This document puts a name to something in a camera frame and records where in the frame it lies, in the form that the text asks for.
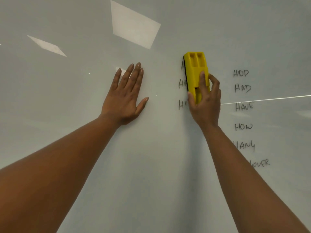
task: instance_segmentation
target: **right hand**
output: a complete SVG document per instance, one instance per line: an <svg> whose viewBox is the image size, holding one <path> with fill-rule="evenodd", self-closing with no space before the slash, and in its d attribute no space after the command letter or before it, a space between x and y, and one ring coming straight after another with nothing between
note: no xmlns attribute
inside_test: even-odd
<svg viewBox="0 0 311 233"><path fill-rule="evenodd" d="M202 100L199 104L195 104L192 93L188 92L191 115L202 130L217 127L220 112L221 90L219 89L219 81L211 74L208 75L208 78L213 84L210 93L206 86L205 73L204 71L200 73L199 88L202 94Z"/></svg>

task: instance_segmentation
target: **left hand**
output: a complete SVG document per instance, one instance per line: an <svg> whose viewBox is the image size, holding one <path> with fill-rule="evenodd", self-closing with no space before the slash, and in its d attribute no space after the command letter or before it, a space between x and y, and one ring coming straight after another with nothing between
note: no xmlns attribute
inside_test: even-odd
<svg viewBox="0 0 311 233"><path fill-rule="evenodd" d="M121 68L115 74L101 110L101 116L109 116L118 126L126 125L137 118L149 99L149 97L142 99L136 107L142 77L144 76L141 63L137 63L135 69L134 64L131 64L119 83L120 76Z"/></svg>

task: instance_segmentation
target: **partially erased word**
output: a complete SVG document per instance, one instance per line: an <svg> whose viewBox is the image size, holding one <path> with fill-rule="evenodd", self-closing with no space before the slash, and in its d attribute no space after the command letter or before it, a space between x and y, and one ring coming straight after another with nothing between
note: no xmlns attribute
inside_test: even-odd
<svg viewBox="0 0 311 233"><path fill-rule="evenodd" d="M233 70L233 77L246 77L246 75L249 73L248 70Z"/></svg>
<svg viewBox="0 0 311 233"><path fill-rule="evenodd" d="M261 162L255 162L252 163L252 161L250 160L249 163L253 166L253 167L265 167L267 165L270 165L269 163L269 159L264 159Z"/></svg>
<svg viewBox="0 0 311 233"><path fill-rule="evenodd" d="M178 109L180 110L181 107L184 107L184 102L179 100Z"/></svg>
<svg viewBox="0 0 311 233"><path fill-rule="evenodd" d="M241 85L241 91L246 91L245 93L247 93L247 92L249 92L250 90L251 90L251 86L250 85ZM235 85L235 92L238 90L240 90L240 86L239 86L239 84L237 83L236 85Z"/></svg>
<svg viewBox="0 0 311 233"><path fill-rule="evenodd" d="M248 104L244 105L243 103L241 103L242 105L240 106L240 103L235 103L235 111L238 111L238 110L248 110L249 108L250 109L253 109L253 105L251 103L254 103L253 101L252 102L248 102Z"/></svg>
<svg viewBox="0 0 311 233"><path fill-rule="evenodd" d="M252 129L253 124L250 123L249 125L244 125L243 123L239 123L238 126L237 124L235 124L235 130L240 129L240 130L244 130L244 129Z"/></svg>
<svg viewBox="0 0 311 233"><path fill-rule="evenodd" d="M250 142L241 142L240 145L238 141L233 141L233 144L238 149L246 149L248 147L253 147L253 151L255 152L255 144L253 144L253 140L251 140Z"/></svg>
<svg viewBox="0 0 311 233"><path fill-rule="evenodd" d="M186 80L179 80L179 84L178 84L178 87L180 88L180 86L182 86L182 87L186 87L187 86L187 81Z"/></svg>

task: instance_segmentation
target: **hand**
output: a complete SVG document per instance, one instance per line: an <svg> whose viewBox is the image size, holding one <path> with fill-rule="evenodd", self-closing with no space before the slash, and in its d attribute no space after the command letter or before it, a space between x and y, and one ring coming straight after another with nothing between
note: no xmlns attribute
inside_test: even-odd
<svg viewBox="0 0 311 233"><path fill-rule="evenodd" d="M101 116L109 116L118 126L126 125L137 118L149 99L149 97L142 99L136 107L144 69L140 63L137 63L134 71L133 69L134 64L131 64L120 83L121 68L118 69L101 110Z"/></svg>
<svg viewBox="0 0 311 233"><path fill-rule="evenodd" d="M202 94L201 102L196 105L191 92L188 92L188 103L193 119L202 130L211 126L218 126L218 117L220 112L221 90L219 89L219 81L211 74L208 75L213 83L212 90L209 93L205 81L205 73L200 73L199 88Z"/></svg>

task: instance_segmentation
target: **whiteboard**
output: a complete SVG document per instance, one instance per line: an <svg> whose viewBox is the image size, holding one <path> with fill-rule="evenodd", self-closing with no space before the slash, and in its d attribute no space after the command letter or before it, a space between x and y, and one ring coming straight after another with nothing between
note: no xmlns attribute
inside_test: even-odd
<svg viewBox="0 0 311 233"><path fill-rule="evenodd" d="M220 127L311 230L310 23L310 0L1 0L0 166L95 119L140 61L148 104L58 232L236 232L185 103L182 57L203 51Z"/></svg>

